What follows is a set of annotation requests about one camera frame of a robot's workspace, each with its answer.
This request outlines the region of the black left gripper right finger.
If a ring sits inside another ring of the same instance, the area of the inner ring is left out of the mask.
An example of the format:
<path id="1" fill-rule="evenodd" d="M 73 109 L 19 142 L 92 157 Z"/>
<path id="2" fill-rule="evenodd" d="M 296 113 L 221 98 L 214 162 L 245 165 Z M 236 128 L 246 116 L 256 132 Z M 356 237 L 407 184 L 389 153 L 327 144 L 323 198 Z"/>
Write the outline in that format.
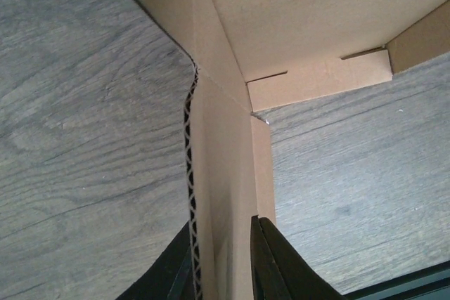
<path id="1" fill-rule="evenodd" d="M 298 254 L 267 217 L 253 216 L 250 231 L 255 299 L 342 299 Z"/>

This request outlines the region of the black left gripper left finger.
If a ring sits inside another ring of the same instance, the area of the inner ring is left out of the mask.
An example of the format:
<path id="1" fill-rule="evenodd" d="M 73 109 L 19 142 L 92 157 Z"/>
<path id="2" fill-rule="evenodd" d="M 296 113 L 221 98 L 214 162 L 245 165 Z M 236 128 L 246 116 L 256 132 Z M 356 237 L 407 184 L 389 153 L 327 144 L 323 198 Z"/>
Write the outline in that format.
<path id="1" fill-rule="evenodd" d="M 153 265 L 117 300 L 192 299 L 189 227 L 185 224 Z"/>

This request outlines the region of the cardboard box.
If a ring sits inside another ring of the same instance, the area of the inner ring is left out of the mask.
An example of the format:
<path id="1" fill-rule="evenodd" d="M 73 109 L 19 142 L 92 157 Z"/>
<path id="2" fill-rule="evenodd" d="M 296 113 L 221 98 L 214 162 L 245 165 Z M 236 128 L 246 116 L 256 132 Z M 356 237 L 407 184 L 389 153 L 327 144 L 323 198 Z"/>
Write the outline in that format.
<path id="1" fill-rule="evenodd" d="M 253 216 L 275 224 L 257 113 L 391 80 L 449 51 L 449 0 L 135 0 L 193 63 L 184 103 L 192 299 L 255 299 Z"/>

